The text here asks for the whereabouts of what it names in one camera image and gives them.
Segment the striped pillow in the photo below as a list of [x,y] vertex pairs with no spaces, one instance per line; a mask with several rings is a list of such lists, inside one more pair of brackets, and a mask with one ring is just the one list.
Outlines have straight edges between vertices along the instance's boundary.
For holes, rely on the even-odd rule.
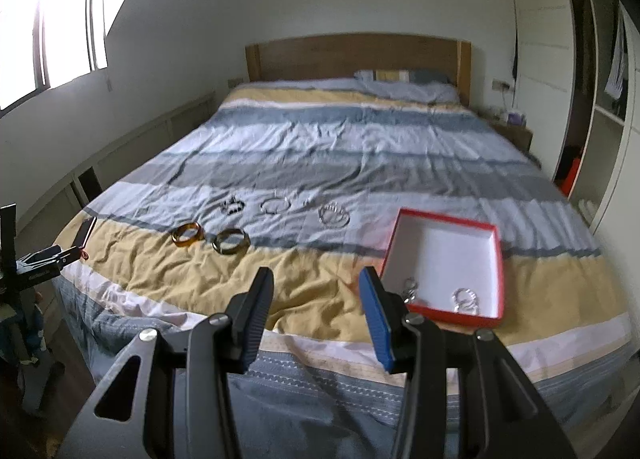
[[450,83],[450,79],[434,69],[360,69],[354,78],[362,81],[409,82],[428,84],[431,82]]

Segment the wooden headboard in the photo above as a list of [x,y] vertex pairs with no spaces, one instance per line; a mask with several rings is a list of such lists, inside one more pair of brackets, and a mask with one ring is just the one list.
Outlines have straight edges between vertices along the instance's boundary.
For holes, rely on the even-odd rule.
[[349,78],[359,69],[434,69],[470,102],[472,44],[463,40],[355,32],[322,34],[247,45],[250,81]]

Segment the dark horn bangle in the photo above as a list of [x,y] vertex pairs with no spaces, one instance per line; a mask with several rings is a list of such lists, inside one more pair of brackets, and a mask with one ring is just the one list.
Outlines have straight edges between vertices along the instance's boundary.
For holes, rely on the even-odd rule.
[[250,246],[250,236],[240,227],[228,227],[214,236],[212,246],[221,255],[238,254]]

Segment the wooden nightstand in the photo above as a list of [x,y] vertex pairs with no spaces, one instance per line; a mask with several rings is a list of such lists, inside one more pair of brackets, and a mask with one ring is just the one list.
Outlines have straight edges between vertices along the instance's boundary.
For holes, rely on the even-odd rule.
[[514,126],[514,124],[503,123],[497,120],[488,120],[489,127],[494,129],[503,138],[506,138],[520,152],[527,154],[532,145],[533,133],[526,127]]

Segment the red shallow box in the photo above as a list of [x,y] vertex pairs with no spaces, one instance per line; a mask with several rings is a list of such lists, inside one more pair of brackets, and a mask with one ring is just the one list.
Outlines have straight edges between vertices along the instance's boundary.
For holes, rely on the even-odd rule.
[[439,323],[495,328],[506,305],[498,227],[402,208],[381,280],[411,312]]

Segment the hanging striped garment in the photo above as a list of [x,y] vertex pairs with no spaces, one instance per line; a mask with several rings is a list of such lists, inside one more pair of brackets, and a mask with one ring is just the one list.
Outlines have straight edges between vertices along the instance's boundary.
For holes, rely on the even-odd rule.
[[627,71],[626,31],[622,11],[618,11],[612,62],[604,92],[613,101],[619,101],[624,93]]

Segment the window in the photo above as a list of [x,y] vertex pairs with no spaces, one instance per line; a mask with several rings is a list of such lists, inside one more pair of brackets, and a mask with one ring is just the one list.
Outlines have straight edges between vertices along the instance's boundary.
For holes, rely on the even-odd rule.
[[1,111],[107,67],[103,0],[1,0]]

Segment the wall power outlet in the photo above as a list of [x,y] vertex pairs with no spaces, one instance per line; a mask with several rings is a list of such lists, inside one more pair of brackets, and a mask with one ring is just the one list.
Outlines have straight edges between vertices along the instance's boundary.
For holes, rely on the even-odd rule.
[[501,80],[494,80],[491,83],[491,89],[497,92],[512,92],[513,86],[510,83]]

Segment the amber bangle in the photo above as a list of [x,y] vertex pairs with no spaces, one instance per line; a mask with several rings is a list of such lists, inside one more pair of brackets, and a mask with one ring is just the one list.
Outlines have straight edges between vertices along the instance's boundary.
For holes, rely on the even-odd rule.
[[190,247],[203,238],[204,229],[195,221],[181,224],[171,232],[171,241],[178,248]]

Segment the white wardrobe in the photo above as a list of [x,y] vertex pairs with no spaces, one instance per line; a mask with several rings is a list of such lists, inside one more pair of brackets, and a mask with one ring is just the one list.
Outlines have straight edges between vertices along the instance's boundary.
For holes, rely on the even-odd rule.
[[[515,108],[533,132],[532,152],[560,187],[582,158],[570,196],[591,233],[614,250],[603,225],[631,131],[631,30],[620,0],[513,0],[516,19]],[[618,11],[626,31],[625,89],[613,101],[610,73]]]

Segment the striped bed duvet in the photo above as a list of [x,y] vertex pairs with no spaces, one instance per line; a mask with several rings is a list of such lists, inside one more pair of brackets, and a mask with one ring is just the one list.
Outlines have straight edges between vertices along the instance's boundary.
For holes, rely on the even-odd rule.
[[[291,208],[266,216],[282,196]],[[254,364],[230,383],[249,458],[385,458],[402,379],[374,356],[357,277],[380,266],[400,209],[498,227],[506,308],[498,338],[564,429],[591,419],[632,354],[623,291],[579,214],[447,84],[254,82],[213,117],[107,188],[89,259],[55,288],[101,379],[141,330],[188,330],[273,271]],[[198,222],[178,248],[171,232]],[[250,246],[217,253],[240,227]]]

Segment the thin silver bangle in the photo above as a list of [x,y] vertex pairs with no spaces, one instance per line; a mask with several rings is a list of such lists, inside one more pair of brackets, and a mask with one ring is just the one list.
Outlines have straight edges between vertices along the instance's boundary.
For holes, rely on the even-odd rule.
[[291,208],[291,201],[286,197],[274,196],[266,198],[259,206],[260,211],[266,216],[277,216]]

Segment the smartphone with red case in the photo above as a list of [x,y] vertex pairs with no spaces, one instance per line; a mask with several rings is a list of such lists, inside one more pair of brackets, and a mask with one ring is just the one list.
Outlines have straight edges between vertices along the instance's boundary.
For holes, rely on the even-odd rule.
[[72,247],[79,251],[79,257],[81,260],[88,260],[89,256],[86,251],[87,243],[93,228],[96,226],[96,217],[90,216],[90,218],[84,219],[80,224],[78,231],[74,237]]

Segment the red object in wardrobe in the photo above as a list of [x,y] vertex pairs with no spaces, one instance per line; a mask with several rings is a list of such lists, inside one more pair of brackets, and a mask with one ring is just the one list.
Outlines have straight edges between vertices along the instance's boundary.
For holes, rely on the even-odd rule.
[[566,197],[570,196],[570,192],[573,189],[581,162],[582,162],[582,158],[575,157],[572,163],[570,164],[570,167],[568,168],[568,171],[566,172],[564,179],[562,179],[562,182],[560,184],[560,190],[562,194]]

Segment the purple tissue box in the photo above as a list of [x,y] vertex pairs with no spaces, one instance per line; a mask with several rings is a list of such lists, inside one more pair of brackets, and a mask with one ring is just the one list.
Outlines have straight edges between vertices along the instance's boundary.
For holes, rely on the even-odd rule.
[[511,126],[524,127],[526,124],[526,117],[521,112],[510,109],[504,113],[504,121],[506,121],[506,124],[511,124]]

